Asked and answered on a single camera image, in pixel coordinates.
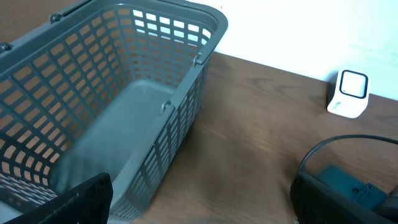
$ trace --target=laundry basket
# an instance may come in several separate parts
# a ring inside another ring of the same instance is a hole
[[[198,113],[227,26],[186,1],[92,0],[1,43],[1,200],[27,212],[107,172],[109,222],[139,216]]]

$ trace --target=wood grain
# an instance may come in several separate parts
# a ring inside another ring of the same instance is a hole
[[[2,0],[0,41],[12,42],[75,0]],[[214,54],[200,114],[150,209],[134,223],[292,223],[290,184],[301,158],[340,134],[398,139],[398,102],[371,95],[357,119],[325,109],[326,83]],[[389,191],[398,180],[397,147],[334,142],[308,163],[338,164]]]

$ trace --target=basket bottom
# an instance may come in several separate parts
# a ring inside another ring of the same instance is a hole
[[[113,181],[174,92],[150,80],[130,83],[56,163],[50,186],[57,193],[107,172]]]

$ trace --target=white device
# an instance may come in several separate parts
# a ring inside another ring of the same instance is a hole
[[[368,105],[369,87],[367,75],[340,70],[329,82],[327,110],[347,118],[357,118]]]

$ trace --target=white backdrop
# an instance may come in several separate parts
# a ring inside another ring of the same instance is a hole
[[[216,51],[328,81],[341,67],[398,100],[396,0],[191,0],[229,20]]]

